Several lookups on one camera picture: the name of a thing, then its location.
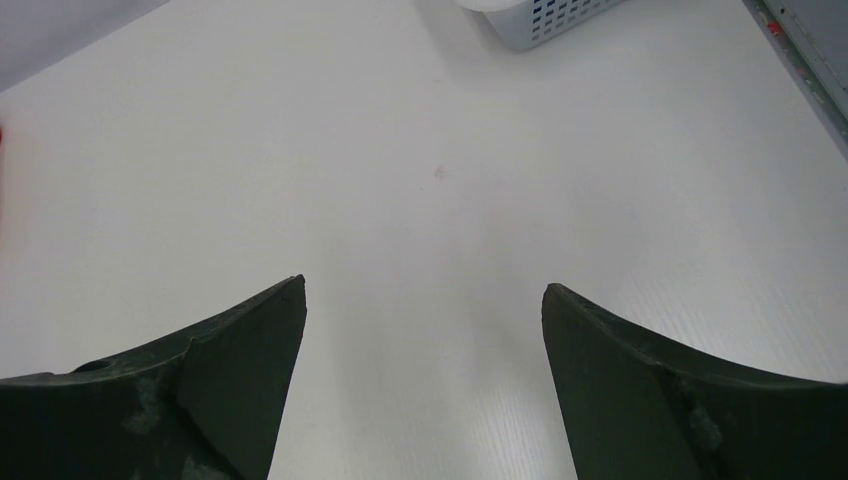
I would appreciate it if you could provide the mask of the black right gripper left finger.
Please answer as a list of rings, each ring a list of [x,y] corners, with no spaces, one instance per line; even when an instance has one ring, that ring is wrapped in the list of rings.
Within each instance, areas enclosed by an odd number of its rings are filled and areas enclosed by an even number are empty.
[[[264,479],[307,318],[305,279],[64,373],[1,382],[5,479]]]

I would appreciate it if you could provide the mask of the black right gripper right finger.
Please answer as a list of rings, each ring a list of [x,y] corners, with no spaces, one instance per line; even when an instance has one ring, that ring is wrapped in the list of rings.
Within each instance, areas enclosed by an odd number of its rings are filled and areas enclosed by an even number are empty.
[[[737,364],[550,284],[542,329],[581,479],[843,479],[847,387]]]

